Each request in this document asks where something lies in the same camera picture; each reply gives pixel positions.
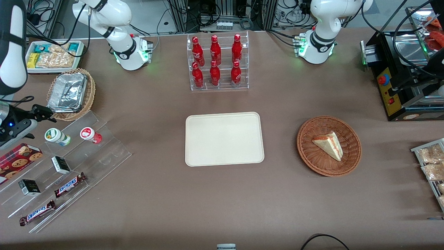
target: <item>wicker basket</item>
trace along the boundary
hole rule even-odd
[[[336,133],[344,152],[341,161],[336,161],[312,142],[313,137],[331,131]],[[297,133],[297,150],[308,167],[330,177],[352,172],[362,155],[361,142],[355,131],[345,122],[331,116],[319,116],[306,121]]]
[[[87,88],[85,90],[85,97],[83,98],[83,107],[77,113],[54,113],[54,118],[57,120],[75,121],[80,117],[84,116],[91,109],[92,103],[94,102],[95,82],[94,79],[91,77],[90,73],[88,73],[88,71],[84,69],[73,69],[63,72],[62,74],[74,74],[74,73],[82,73],[88,77]],[[54,81],[52,81],[51,87],[49,88],[48,94],[46,95],[46,101],[49,101],[49,97],[52,94],[52,89],[54,88],[54,83],[56,82],[55,81],[56,79],[57,78],[55,78]]]

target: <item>white tray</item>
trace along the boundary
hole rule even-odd
[[[70,43],[78,43],[79,47],[77,48],[77,51],[75,53],[76,56],[79,56],[83,53],[83,48],[85,47],[85,45],[83,44],[82,41],[79,40],[71,40]],[[31,53],[34,51],[34,49],[36,48],[37,45],[43,45],[43,44],[48,44],[48,42],[45,41],[35,41],[32,42],[29,45],[28,48],[28,52],[26,53],[25,56],[25,62],[28,62],[29,60],[29,56],[31,55]],[[45,69],[45,68],[31,68],[31,69],[27,69],[29,74],[51,74],[51,73],[62,73],[65,71],[68,71],[70,69],[76,69],[77,66],[79,66],[79,62],[80,62],[80,57],[76,57],[74,58],[74,62],[72,63],[72,66],[70,68],[50,68],[50,69]]]
[[[264,160],[256,112],[193,115],[185,124],[185,162],[190,167],[259,163]]]

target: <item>snickers bar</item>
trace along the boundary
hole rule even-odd
[[[51,200],[48,204],[46,204],[46,206],[42,206],[41,208],[37,209],[36,211],[28,214],[28,216],[22,217],[20,218],[20,226],[24,226],[28,223],[30,223],[33,219],[42,216],[44,213],[50,211],[50,210],[55,210],[56,209],[56,204],[54,203],[53,200]]]
[[[67,191],[71,190],[73,187],[77,186],[81,181],[86,179],[86,176],[81,172],[74,179],[70,180],[67,184],[63,185],[61,188],[54,191],[55,197],[58,198],[65,194]]]

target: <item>coca-cola bottle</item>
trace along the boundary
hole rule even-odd
[[[242,44],[241,44],[241,35],[236,34],[234,35],[234,43],[233,46],[231,47],[231,60],[233,61],[233,63],[236,60],[241,61],[242,59]]]
[[[211,47],[210,47],[211,59],[216,61],[217,65],[222,63],[222,53],[221,53],[221,45],[218,42],[218,36],[211,36]]]
[[[198,63],[199,67],[203,67],[205,65],[205,59],[203,58],[203,49],[199,44],[199,39],[194,36],[193,41],[193,57],[194,60]]]
[[[215,60],[211,61],[210,75],[211,75],[211,84],[215,87],[219,86],[221,80],[221,71]]]
[[[197,62],[193,62],[191,66],[193,66],[193,71],[191,71],[191,74],[193,75],[194,84],[196,85],[196,88],[201,89],[203,88],[202,71],[199,69]]]
[[[239,61],[236,60],[233,63],[233,68],[231,69],[231,85],[233,87],[239,87],[241,83],[241,69],[239,68]]]

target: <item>table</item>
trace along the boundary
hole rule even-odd
[[[92,110],[134,154],[38,234],[1,216],[0,248],[203,250],[232,242],[284,250],[327,233],[355,250],[442,249],[443,223],[425,220],[440,209],[410,148],[443,137],[444,126],[387,122],[361,64],[359,42],[372,34],[346,28],[327,62],[310,65],[270,34],[250,32],[250,89],[223,93],[190,91],[185,35],[161,37],[153,62],[133,72],[107,53],[105,40],[92,40],[81,64],[97,85]],[[29,76],[16,98],[33,94],[46,104],[53,78]],[[262,163],[185,164],[189,115],[248,111],[261,116]],[[360,137],[362,160],[351,174],[323,177],[299,157],[297,131],[318,115],[346,121]],[[43,143],[52,126],[39,123],[37,138],[23,141]]]

